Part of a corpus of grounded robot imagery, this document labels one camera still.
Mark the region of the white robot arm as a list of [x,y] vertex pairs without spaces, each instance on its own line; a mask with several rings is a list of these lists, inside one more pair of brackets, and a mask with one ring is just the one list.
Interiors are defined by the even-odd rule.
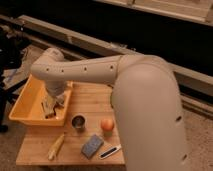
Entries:
[[65,62],[48,48],[31,74],[51,96],[68,80],[109,84],[127,171],[190,171],[180,91],[169,64],[154,55]]

